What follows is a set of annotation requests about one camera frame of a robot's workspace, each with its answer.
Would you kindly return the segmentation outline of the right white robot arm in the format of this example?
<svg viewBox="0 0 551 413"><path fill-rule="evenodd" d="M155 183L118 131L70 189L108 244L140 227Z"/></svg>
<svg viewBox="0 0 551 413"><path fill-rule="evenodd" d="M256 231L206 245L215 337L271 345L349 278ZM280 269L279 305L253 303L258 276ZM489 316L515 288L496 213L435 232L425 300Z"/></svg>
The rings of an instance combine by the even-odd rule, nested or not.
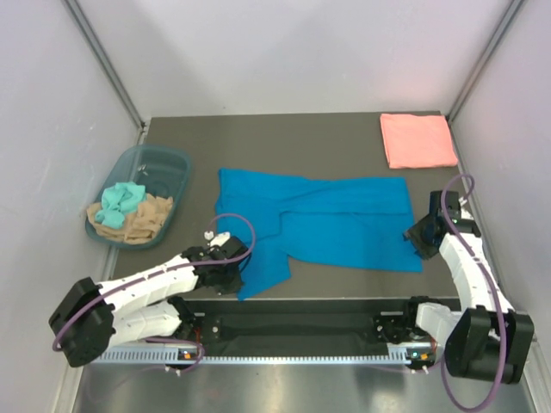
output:
<svg viewBox="0 0 551 413"><path fill-rule="evenodd" d="M440 256L447 264L460 299L452 311L437 299L413 297L401 327L419 341L431 336L443 345L444 366L456 378L501 383L520 381L535 327L517 312L495 283L484 256L481 232L461 209L456 191L433 191L428 213L405 233L421 258Z"/></svg>

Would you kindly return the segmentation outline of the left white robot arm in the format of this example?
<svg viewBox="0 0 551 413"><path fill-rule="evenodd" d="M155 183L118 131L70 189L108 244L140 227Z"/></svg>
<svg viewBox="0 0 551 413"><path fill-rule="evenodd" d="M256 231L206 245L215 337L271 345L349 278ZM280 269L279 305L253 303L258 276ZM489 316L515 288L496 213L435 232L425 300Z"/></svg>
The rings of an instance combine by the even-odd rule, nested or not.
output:
<svg viewBox="0 0 551 413"><path fill-rule="evenodd" d="M134 275L101 283L79 280L48 320L53 351L70 367L83 367L122 344L187 341L195 315L183 294L204 287L219 295L237 293L244 285L240 267L251 252L224 232Z"/></svg>

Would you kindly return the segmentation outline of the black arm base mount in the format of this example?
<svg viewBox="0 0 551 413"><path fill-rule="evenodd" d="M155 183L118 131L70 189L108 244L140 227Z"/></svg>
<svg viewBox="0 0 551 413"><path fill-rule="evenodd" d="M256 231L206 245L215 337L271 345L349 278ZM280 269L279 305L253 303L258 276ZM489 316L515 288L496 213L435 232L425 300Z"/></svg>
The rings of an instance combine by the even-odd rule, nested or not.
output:
<svg viewBox="0 0 551 413"><path fill-rule="evenodd" d="M185 299L202 337L344 336L402 343L427 335L412 326L404 299Z"/></svg>

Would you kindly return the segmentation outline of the blue t shirt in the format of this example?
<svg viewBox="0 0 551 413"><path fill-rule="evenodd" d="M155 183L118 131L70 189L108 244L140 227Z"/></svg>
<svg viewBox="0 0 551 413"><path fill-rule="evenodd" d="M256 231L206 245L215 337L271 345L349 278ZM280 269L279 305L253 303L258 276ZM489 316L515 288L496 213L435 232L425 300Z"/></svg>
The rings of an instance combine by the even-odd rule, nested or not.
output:
<svg viewBox="0 0 551 413"><path fill-rule="evenodd" d="M238 299L291 276L289 259L419 273L421 259L403 235L414 224L403 177L318 180L221 169L218 230L254 247Z"/></svg>

